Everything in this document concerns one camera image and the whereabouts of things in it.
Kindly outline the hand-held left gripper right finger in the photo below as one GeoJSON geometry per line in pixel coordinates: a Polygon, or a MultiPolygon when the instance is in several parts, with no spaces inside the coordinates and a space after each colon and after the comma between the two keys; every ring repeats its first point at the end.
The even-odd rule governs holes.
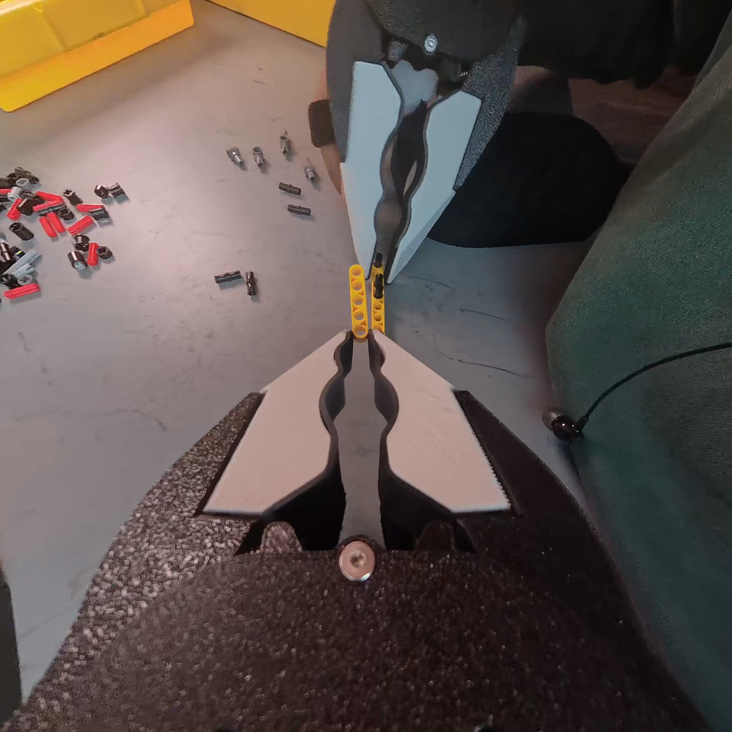
{"type": "Polygon", "coordinates": [[[463,517],[510,510],[510,500],[453,385],[381,332],[371,332],[380,437],[380,525],[387,548],[416,548],[440,524],[473,544],[463,517]]]}

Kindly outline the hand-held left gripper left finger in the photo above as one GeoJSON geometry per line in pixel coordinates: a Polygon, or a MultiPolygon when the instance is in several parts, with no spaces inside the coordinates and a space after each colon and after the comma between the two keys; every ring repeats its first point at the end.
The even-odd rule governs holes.
{"type": "Polygon", "coordinates": [[[206,515],[252,520],[240,546],[256,551],[267,526],[292,527],[306,551],[337,546],[345,513],[334,421],[345,405],[351,333],[337,334],[255,395],[203,499],[206,515]]]}

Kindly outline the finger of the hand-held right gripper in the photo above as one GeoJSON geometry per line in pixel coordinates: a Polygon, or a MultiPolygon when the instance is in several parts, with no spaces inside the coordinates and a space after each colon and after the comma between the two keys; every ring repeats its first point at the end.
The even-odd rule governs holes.
{"type": "Polygon", "coordinates": [[[345,161],[341,163],[343,195],[358,264],[371,268],[383,245],[393,256],[391,269],[405,259],[400,237],[407,229],[405,184],[392,171],[393,143],[405,116],[408,62],[356,61],[345,161]]]}
{"type": "Polygon", "coordinates": [[[398,277],[453,199],[480,107],[477,97],[457,91],[428,110],[422,134],[424,162],[404,194],[398,233],[387,259],[387,283],[398,277]]]}

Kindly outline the short yellow lego beam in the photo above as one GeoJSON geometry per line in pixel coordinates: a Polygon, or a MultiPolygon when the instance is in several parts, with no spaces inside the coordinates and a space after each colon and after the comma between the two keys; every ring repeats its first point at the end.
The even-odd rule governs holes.
{"type": "Polygon", "coordinates": [[[364,342],[369,335],[368,297],[364,270],[359,264],[348,270],[348,284],[352,319],[352,334],[356,342],[364,342]]]}

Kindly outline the pile of small lego pieces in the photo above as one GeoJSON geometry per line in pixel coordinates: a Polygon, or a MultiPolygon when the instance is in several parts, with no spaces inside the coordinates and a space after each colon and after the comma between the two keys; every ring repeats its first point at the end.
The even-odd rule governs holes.
{"type": "Polygon", "coordinates": [[[111,206],[129,196],[118,182],[95,186],[93,196],[85,201],[73,189],[43,190],[40,178],[22,167],[1,177],[2,302],[41,295],[38,267],[43,254],[37,234],[66,245],[70,266],[83,277],[115,259],[114,251],[94,235],[113,223],[111,206]]]}

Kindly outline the black quilted cushion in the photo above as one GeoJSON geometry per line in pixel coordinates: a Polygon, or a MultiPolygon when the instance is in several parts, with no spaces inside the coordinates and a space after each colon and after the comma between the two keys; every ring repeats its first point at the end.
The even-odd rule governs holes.
{"type": "Polygon", "coordinates": [[[633,169],[582,119],[507,114],[427,237],[479,249],[582,242],[633,169]]]}

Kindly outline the yellow plastic bin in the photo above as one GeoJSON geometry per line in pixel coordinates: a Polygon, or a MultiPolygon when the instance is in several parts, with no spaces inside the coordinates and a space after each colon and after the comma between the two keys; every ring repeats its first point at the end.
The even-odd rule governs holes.
{"type": "Polygon", "coordinates": [[[335,1],[213,1],[215,5],[326,46],[335,1]]]}
{"type": "Polygon", "coordinates": [[[1,2],[1,107],[13,112],[194,23],[189,1],[1,2]]]}

